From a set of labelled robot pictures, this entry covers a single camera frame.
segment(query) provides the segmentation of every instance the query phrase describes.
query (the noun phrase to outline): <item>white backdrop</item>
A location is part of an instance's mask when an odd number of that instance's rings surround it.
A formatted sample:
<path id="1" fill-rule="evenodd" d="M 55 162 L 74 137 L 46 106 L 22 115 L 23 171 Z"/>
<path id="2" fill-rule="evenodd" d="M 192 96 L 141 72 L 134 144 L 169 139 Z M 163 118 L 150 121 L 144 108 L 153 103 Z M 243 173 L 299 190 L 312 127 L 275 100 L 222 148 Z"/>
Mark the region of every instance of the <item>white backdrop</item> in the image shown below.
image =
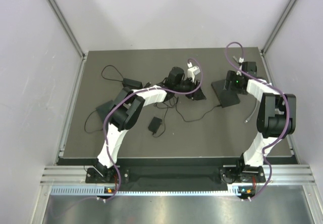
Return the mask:
<path id="1" fill-rule="evenodd" d="M 302 162 L 313 171 L 323 196 L 323 0 L 299 0 L 270 47 L 267 58 L 276 84 L 297 97 L 292 135 Z"/>
<path id="2" fill-rule="evenodd" d="M 0 0 L 0 222 L 28 223 L 80 57 L 46 0 Z"/>
<path id="3" fill-rule="evenodd" d="M 56 0 L 84 51 L 264 46 L 288 0 Z"/>

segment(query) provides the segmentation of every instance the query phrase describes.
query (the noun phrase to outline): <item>metal post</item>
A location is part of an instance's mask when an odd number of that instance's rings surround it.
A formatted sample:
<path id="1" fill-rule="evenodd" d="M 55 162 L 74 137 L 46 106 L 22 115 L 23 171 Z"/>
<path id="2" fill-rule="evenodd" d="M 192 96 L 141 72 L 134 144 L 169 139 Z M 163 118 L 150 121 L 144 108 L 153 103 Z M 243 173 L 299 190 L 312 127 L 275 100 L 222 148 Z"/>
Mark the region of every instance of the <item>metal post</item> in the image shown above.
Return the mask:
<path id="1" fill-rule="evenodd" d="M 288 15 L 290 14 L 290 12 L 292 11 L 292 9 L 294 8 L 296 2 L 297 2 L 297 0 L 289 0 L 286 8 L 284 9 L 284 12 L 280 16 L 280 18 L 279 18 L 277 24 L 275 25 L 272 33 L 270 34 L 270 36 L 269 36 L 268 40 L 266 41 L 263 49 L 261 50 L 261 52 L 263 54 L 266 54 L 267 53 L 269 47 L 271 46 L 272 42 L 274 41 L 275 37 L 277 36 L 278 32 L 280 31 L 282 25 L 286 21 Z"/>
<path id="2" fill-rule="evenodd" d="M 69 37 L 69 39 L 71 40 L 72 44 L 75 47 L 75 50 L 77 51 L 77 53 L 80 55 L 80 57 L 84 57 L 85 53 L 83 52 L 81 46 L 79 45 L 78 41 L 76 40 L 71 28 L 69 27 L 66 19 L 64 18 L 60 8 L 58 7 L 57 3 L 55 0 L 47 0 L 50 7 L 52 8 L 52 10 L 54 11 L 55 15 L 57 16 L 60 24 L 62 25 L 63 29 L 65 30 L 67 36 Z"/>

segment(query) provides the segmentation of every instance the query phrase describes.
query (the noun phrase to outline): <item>reflective metal surface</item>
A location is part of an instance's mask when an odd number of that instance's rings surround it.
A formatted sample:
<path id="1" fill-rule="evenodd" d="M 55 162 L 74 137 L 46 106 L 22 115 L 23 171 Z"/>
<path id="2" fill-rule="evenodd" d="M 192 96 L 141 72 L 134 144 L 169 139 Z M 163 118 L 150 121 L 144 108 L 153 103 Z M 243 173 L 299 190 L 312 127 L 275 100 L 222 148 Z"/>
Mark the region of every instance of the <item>reflective metal surface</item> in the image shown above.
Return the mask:
<path id="1" fill-rule="evenodd" d="M 51 196 L 60 215 L 84 196 Z M 122 196 L 104 204 L 87 199 L 53 219 L 47 207 L 43 223 L 314 223 L 301 186 L 268 187 L 252 202 L 237 197 Z"/>

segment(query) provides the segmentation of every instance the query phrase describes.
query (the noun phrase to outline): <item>metal floor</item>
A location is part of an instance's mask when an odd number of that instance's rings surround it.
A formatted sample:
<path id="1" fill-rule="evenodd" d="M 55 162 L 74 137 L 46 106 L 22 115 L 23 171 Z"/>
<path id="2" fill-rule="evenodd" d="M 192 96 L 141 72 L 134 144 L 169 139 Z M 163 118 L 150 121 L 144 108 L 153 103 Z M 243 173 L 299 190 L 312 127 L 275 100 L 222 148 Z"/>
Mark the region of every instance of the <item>metal floor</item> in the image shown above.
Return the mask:
<path id="1" fill-rule="evenodd" d="M 236 57 L 240 55 L 238 48 L 232 48 L 230 52 Z M 182 67 L 186 71 L 186 62 L 190 57 L 201 63 L 204 72 L 202 90 L 207 100 L 191 101 L 180 96 L 178 110 L 187 120 L 197 119 L 219 104 L 211 82 L 224 79 L 227 70 L 232 69 L 225 59 L 223 48 L 90 51 L 64 157 L 97 157 L 102 149 L 102 131 L 87 134 L 84 132 L 84 122 L 97 106 L 115 99 L 123 87 L 120 82 L 107 81 L 101 77 L 104 66 L 114 65 L 125 78 L 154 84 L 162 81 L 173 66 Z M 258 48 L 245 48 L 245 59 L 256 61 L 258 76 L 266 78 Z M 105 76 L 121 79 L 113 68 L 108 68 Z M 192 123 L 184 122 L 175 109 L 169 109 L 166 131 L 159 138 L 154 138 L 147 127 L 154 116 L 163 118 L 165 109 L 147 106 L 137 124 L 125 136 L 118 157 L 238 157 L 249 148 L 257 131 L 257 114 L 248 124 L 244 123 L 254 108 L 255 98 L 250 95 L 239 95 L 239 98 L 239 105 L 215 108 L 202 120 Z M 87 129 L 92 131 L 101 128 L 102 123 L 94 113 L 87 123 Z M 286 139 L 271 152 L 271 156 L 290 155 Z"/>
<path id="2" fill-rule="evenodd" d="M 60 215 L 84 196 L 50 198 L 54 215 Z M 270 186 L 252 202 L 238 197 L 124 196 L 106 204 L 85 200 L 58 219 L 48 210 L 44 224 L 314 223 L 301 186 Z"/>

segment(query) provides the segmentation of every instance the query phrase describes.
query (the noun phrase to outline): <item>white wall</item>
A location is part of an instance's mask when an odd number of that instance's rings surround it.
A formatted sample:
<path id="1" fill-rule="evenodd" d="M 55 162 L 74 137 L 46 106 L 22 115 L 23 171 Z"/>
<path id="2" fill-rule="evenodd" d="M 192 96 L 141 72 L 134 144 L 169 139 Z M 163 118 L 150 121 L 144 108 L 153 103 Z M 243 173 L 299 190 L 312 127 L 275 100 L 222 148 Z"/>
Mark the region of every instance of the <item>white wall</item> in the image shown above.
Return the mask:
<path id="1" fill-rule="evenodd" d="M 46 0 L 0 0 L 0 222 L 27 223 L 80 57 Z"/>
<path id="2" fill-rule="evenodd" d="M 276 84 L 297 97 L 293 134 L 323 196 L 323 0 L 299 0 L 267 53 Z"/>
<path id="3" fill-rule="evenodd" d="M 56 0 L 84 51 L 264 46 L 288 0 Z"/>

